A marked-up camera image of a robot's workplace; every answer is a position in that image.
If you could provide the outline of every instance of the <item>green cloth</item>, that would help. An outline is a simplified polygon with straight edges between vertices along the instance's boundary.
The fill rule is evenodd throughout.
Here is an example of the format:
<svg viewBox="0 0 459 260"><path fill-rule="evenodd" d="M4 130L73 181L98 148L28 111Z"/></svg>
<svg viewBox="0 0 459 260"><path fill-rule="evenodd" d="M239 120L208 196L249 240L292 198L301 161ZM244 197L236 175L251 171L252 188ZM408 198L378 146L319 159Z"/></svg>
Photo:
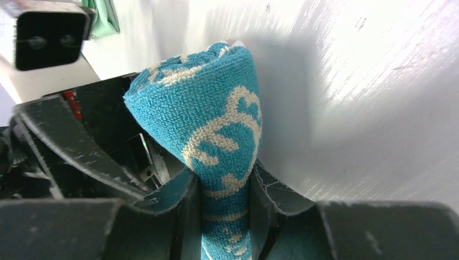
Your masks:
<svg viewBox="0 0 459 260"><path fill-rule="evenodd" d="M82 0L83 6L96 10L91 26L91 37L99 38L120 32L115 11L110 0Z"/></svg>

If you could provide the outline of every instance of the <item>white wall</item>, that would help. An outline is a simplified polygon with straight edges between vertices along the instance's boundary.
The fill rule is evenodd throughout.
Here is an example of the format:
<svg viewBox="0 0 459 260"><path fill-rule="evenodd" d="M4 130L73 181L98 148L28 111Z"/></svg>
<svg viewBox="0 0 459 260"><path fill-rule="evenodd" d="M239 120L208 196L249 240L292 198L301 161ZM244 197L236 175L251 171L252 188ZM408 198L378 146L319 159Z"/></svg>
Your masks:
<svg viewBox="0 0 459 260"><path fill-rule="evenodd" d="M257 65L260 157L311 199L459 210L457 0L113 0L121 34L85 46L106 79L241 39Z"/></svg>
<svg viewBox="0 0 459 260"><path fill-rule="evenodd" d="M9 125L12 109L15 102L6 92L5 88L0 84L0 126Z"/></svg>
<svg viewBox="0 0 459 260"><path fill-rule="evenodd" d="M0 85L15 103L39 99L43 95L99 80L84 57L72 64L29 71L16 70L0 57Z"/></svg>

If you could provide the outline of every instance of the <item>patterned towel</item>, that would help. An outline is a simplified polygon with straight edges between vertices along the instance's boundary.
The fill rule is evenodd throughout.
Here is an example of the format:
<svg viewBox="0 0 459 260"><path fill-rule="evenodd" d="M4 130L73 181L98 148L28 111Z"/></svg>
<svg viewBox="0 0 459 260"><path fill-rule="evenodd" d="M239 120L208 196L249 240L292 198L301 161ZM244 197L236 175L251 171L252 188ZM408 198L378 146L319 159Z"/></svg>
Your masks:
<svg viewBox="0 0 459 260"><path fill-rule="evenodd" d="M251 259L248 177L261 138L250 52L215 43L144 70L124 100L138 123L200 178L201 259Z"/></svg>

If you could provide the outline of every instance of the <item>red component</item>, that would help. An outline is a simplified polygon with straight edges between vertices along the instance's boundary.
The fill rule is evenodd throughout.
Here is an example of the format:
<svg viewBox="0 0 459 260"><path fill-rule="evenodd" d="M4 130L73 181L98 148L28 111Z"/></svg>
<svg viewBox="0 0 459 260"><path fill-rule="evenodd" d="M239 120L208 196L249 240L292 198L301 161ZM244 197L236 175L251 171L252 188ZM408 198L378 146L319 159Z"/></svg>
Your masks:
<svg viewBox="0 0 459 260"><path fill-rule="evenodd" d="M73 114L77 119L83 119L83 116L81 115L80 107L78 106L78 103L75 100L75 93L73 90L69 90L64 92L65 99L68 101L70 108L73 111Z"/></svg>

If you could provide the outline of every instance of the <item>towel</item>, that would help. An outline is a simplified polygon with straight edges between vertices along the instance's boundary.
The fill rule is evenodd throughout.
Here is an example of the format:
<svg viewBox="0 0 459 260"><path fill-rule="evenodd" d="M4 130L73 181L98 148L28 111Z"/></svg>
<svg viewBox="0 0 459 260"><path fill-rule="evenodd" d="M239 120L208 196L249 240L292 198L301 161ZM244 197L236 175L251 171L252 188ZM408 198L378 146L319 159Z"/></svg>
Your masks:
<svg viewBox="0 0 459 260"><path fill-rule="evenodd" d="M201 259L251 259L248 177L261 142L252 56L218 42L145 69L124 95L137 120L201 181Z"/></svg>
<svg viewBox="0 0 459 260"><path fill-rule="evenodd" d="M96 10L91 25L91 38L99 38L120 32L111 0L82 0L85 7Z"/></svg>

